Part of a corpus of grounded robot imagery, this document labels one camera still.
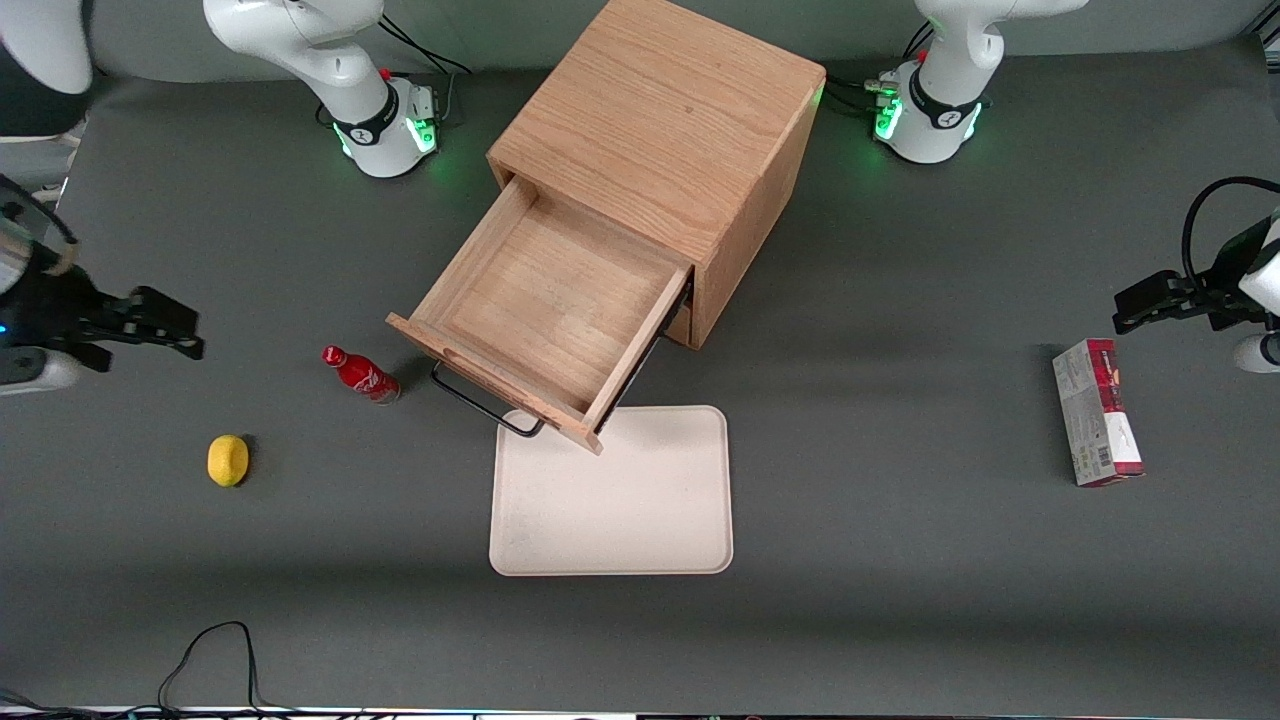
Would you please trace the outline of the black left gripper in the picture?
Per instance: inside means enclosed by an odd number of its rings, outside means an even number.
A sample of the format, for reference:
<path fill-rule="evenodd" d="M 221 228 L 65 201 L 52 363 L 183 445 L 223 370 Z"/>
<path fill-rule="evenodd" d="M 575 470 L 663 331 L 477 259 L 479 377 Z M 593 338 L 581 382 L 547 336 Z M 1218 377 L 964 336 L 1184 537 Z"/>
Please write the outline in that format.
<path fill-rule="evenodd" d="M 1189 281 L 1179 272 L 1161 270 L 1152 274 L 1152 281 L 1140 281 L 1115 293 L 1115 332 L 1128 334 L 1147 324 L 1161 309 L 1194 305 L 1204 309 L 1215 331 L 1239 323 L 1258 323 L 1274 329 L 1276 307 L 1268 307 L 1240 287 L 1245 274 L 1265 255 L 1265 241 L 1271 225 L 1270 222 L 1256 222 L 1234 234 L 1215 254 L 1212 264 L 1204 272 L 1194 269 L 1193 229 L 1185 225 L 1180 254 Z"/>

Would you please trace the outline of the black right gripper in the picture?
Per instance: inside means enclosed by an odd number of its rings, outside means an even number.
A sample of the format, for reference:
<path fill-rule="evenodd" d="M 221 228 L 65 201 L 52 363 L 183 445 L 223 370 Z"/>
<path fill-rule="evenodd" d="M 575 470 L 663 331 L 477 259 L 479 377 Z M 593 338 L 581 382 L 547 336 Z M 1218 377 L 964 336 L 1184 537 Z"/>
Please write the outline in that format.
<path fill-rule="evenodd" d="M 128 302 L 97 290 L 83 270 L 61 275 L 27 272 L 3 293 L 1 347 L 35 347 L 65 354 L 91 372 L 108 372 L 113 352 L 104 342 L 143 345 L 142 325 Z M 132 290 L 136 315 L 150 322 L 150 342 L 191 359 L 205 357 L 196 310 L 154 287 Z"/>

